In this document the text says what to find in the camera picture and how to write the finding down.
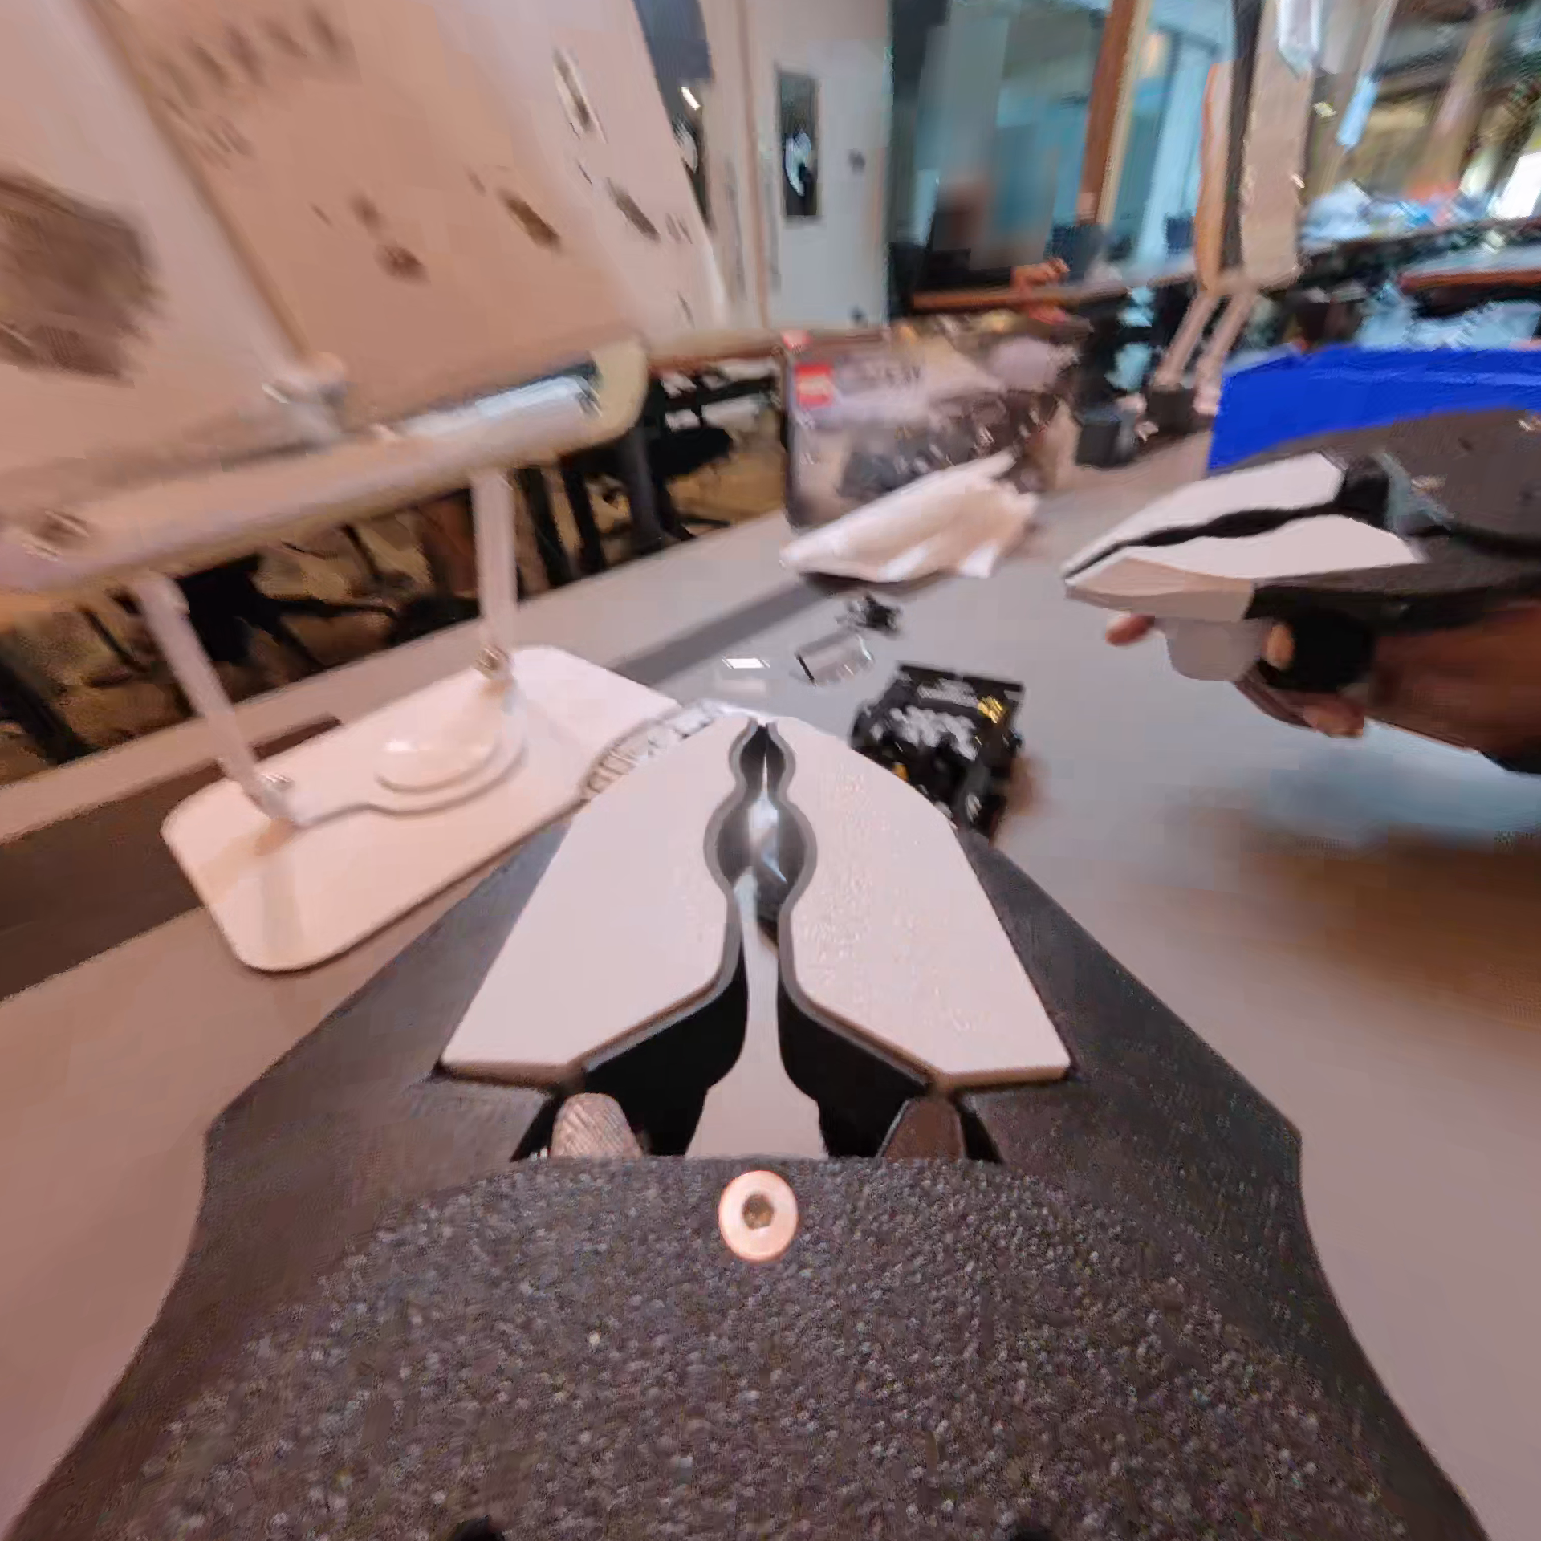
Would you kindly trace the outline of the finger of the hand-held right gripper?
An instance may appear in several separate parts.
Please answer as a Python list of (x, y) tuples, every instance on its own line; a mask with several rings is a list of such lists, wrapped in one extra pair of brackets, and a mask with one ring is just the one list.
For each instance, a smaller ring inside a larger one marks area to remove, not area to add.
[(1322, 452), (1192, 481), (1081, 547), (1065, 563), (1065, 576), (1073, 580), (1126, 547), (1264, 535), (1312, 509), (1332, 508), (1344, 481), (1346, 463)]
[(1419, 565), (1416, 544), (1356, 517), (1296, 517), (1257, 535), (1181, 528), (1117, 544), (1065, 575), (1065, 592), (1098, 608), (1158, 619), (1238, 621), (1260, 588)]

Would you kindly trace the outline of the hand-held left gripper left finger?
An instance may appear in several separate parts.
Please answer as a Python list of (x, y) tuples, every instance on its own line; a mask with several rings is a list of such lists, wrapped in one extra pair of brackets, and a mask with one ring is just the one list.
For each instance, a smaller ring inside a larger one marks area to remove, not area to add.
[(438, 1055), (458, 1082), (612, 1098), (684, 1156), (748, 1037), (748, 807), (760, 722), (726, 712), (572, 818)]

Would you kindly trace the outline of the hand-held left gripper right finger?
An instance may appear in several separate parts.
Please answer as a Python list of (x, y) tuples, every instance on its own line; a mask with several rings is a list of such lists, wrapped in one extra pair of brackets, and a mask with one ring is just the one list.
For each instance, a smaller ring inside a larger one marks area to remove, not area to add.
[(775, 811), (779, 1063), (836, 1160), (914, 1101), (1071, 1077), (1071, 1049), (947, 818), (832, 734), (756, 734)]

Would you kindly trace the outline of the small glossy lego piece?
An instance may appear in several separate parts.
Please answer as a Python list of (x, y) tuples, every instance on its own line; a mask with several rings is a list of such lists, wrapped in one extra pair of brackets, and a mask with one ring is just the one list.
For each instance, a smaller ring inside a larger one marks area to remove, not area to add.
[(750, 913), (760, 934), (779, 934), (783, 913), (792, 909), (812, 854), (812, 835), (798, 810), (763, 788), (754, 788), (730, 815), (722, 835), (722, 873), (730, 897)]

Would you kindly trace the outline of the black lego car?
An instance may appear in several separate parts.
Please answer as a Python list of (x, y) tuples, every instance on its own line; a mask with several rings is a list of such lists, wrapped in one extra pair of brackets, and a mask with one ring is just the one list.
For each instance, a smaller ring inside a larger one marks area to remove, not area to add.
[(955, 830), (993, 839), (1023, 748), (1019, 682), (902, 662), (851, 719), (850, 748), (909, 782)]

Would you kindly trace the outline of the lego set box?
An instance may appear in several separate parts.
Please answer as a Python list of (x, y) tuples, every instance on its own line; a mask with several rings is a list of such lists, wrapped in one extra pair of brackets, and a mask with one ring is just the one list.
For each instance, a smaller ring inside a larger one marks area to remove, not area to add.
[(911, 484), (974, 468), (1011, 491), (1046, 491), (1071, 433), (1085, 325), (1027, 318), (894, 325), (818, 340), (783, 368), (790, 528), (840, 515)]

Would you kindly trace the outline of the lego instruction booklet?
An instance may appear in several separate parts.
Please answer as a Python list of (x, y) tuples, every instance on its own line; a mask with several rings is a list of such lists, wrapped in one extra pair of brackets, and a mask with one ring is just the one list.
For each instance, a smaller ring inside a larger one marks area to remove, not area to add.
[(726, 313), (635, 2), (3, 2), (3, 515)]

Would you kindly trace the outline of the person's right hand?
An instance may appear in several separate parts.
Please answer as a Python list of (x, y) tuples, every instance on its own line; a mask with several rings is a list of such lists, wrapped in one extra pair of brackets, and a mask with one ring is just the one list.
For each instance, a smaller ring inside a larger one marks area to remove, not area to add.
[(1289, 692), (1253, 667), (1237, 692), (1272, 722), (1360, 740), (1371, 722), (1539, 774), (1539, 601), (1493, 608), (1463, 628), (1392, 632), (1368, 683), (1344, 694)]

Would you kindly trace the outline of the blue plastic bin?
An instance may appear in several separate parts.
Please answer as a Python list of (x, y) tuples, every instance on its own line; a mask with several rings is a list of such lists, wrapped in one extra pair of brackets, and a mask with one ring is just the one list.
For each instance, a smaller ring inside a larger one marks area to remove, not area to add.
[(1455, 410), (1539, 410), (1539, 341), (1511, 348), (1281, 350), (1222, 377), (1208, 471), (1278, 447)]

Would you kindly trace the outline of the white sticker sheet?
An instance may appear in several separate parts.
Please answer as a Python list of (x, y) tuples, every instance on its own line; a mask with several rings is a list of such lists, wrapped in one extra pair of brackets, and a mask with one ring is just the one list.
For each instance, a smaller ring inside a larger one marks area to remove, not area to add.
[(608, 786), (625, 779), (629, 771), (653, 760), (680, 743), (702, 734), (719, 722), (735, 722), (746, 715), (742, 708), (719, 699), (679, 703), (661, 715), (628, 728), (621, 738), (612, 740), (597, 758), (588, 766), (581, 782), (581, 802), (597, 798)]

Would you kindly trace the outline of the white book stand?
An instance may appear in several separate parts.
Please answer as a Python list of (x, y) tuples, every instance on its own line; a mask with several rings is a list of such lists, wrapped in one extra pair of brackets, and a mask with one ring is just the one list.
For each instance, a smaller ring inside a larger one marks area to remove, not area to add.
[[(648, 382), (635, 340), (588, 366), (324, 448), (8, 515), (3, 596), (126, 585), (199, 712), (223, 776), (163, 839), (234, 959), (301, 971), (382, 933), (588, 798), (607, 754), (669, 703), (567, 650), (521, 645), (509, 471), (629, 431)], [(469, 489), (473, 664), (256, 758), (174, 583), (301, 527)]]

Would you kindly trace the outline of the wooden desk with black legs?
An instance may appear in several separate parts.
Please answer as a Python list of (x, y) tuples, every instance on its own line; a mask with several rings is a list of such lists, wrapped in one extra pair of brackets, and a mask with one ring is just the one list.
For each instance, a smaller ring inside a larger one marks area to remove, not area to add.
[(1111, 304), (1140, 292), (1170, 286), (1193, 286), (1197, 265), (1192, 253), (1173, 257), (1158, 265), (1114, 266), (1098, 265), (1081, 280), (1053, 280), (1035, 286), (986, 286), (986, 288), (947, 288), (915, 292), (914, 316), (979, 316), (979, 313), (1019, 313), (1023, 306), (1061, 306), (1069, 313)]

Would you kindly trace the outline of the pile of white paper bags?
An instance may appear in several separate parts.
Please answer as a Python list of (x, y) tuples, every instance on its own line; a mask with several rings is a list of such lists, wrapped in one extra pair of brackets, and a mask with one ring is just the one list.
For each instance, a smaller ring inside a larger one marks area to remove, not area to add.
[(1014, 455), (938, 471), (792, 536), (779, 565), (800, 576), (914, 585), (987, 580), (1035, 527), (1042, 497), (1017, 485)]

